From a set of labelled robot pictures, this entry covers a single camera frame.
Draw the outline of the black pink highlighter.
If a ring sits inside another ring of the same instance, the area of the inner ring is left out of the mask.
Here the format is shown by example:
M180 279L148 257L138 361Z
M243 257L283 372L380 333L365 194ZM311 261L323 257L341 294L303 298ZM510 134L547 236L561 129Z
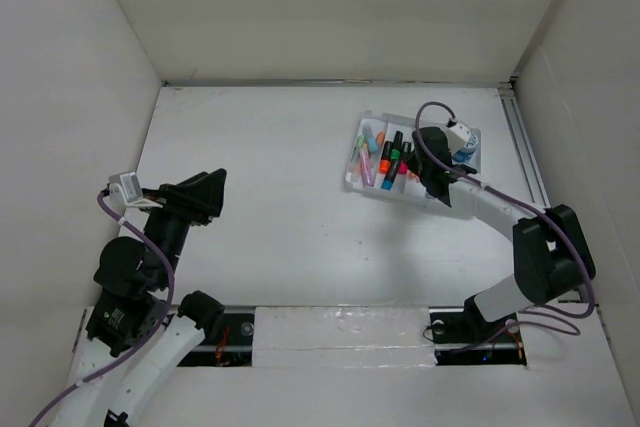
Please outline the black pink highlighter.
M404 142L402 144L401 156L400 156L400 167L403 171L407 170L407 160L410 157L412 152L412 144L410 142Z

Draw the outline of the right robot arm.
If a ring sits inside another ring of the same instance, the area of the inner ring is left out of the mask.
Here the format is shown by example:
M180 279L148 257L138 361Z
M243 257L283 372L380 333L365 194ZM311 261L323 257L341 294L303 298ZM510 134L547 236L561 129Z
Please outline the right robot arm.
M415 150L408 166L427 194L500 233L513 249L513 272L467 298L459 312L434 314L429 329L440 345L467 351L488 344L519 326L518 313L567 322L571 314L551 301L578 287L595 308L595 265L577 214L560 204L553 208L515 199L476 177L473 169L453 164L448 140L438 127L412 134Z

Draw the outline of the black orange highlighter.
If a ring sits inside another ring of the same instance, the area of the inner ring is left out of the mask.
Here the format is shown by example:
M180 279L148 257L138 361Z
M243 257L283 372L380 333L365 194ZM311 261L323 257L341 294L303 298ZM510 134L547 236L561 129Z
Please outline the black orange highlighter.
M391 154L393 151L393 142L385 141L382 148L382 153L380 156L380 161L378 165L378 172L380 174L387 174L391 165Z

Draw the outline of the pastel green clear highlighter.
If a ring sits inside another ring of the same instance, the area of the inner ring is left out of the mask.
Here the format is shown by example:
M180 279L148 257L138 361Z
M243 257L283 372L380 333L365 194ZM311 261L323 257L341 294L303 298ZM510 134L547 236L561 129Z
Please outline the pastel green clear highlighter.
M358 169L360 163L360 152L364 143L364 136L360 134L355 141L353 153L349 163L349 180L351 182L356 182L359 178Z

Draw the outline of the pastel purple highlighter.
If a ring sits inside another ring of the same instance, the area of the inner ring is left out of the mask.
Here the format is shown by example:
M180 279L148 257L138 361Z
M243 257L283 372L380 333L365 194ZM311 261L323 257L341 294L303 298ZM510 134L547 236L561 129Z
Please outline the pastel purple highlighter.
M369 158L366 158L360 153L360 171L363 184L366 187L373 187L375 183L375 176L371 166L370 154Z

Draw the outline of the pastel orange clear highlighter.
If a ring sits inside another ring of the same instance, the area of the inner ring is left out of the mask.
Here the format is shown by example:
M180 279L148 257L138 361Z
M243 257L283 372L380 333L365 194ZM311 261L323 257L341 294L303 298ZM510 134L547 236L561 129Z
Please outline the pastel orange clear highlighter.
M379 150L382 149L385 142L386 132L380 131L376 136L376 145Z

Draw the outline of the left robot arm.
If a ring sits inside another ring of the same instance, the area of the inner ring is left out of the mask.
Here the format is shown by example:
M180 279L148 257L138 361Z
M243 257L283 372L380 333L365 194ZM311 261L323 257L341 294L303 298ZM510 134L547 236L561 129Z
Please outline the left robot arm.
M225 169L178 184L141 187L115 174L97 195L101 210L128 230L109 241L93 280L101 292L85 326L68 387L32 420L55 426L136 426L184 357L222 334L225 307L196 290L175 305L175 273L189 230L223 209Z

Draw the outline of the black blue highlighter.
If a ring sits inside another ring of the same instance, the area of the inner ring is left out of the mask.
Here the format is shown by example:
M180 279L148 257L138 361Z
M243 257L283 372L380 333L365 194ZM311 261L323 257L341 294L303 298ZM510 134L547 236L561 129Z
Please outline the black blue highlighter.
M390 191L392 189L394 181L399 171L400 164L401 164L401 161L399 159L394 159L390 162L387 172L385 174L385 177L380 186L381 189L386 191Z

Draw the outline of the pastel blue clear highlighter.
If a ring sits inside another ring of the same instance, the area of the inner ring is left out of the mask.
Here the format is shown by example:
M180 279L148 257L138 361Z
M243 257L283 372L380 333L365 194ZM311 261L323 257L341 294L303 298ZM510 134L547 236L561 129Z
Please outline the pastel blue clear highlighter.
M364 141L366 142L368 152L370 154L376 154L379 151L376 136L373 134L373 130L369 123L363 123L361 128Z

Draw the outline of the black green highlighter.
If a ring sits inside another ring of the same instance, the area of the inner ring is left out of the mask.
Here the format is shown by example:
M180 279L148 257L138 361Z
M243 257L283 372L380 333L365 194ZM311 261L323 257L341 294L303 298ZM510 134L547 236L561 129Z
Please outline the black green highlighter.
M397 130L394 134L394 139L391 144L391 153L389 160L391 164L399 164L403 155L403 141L404 134L402 131Z

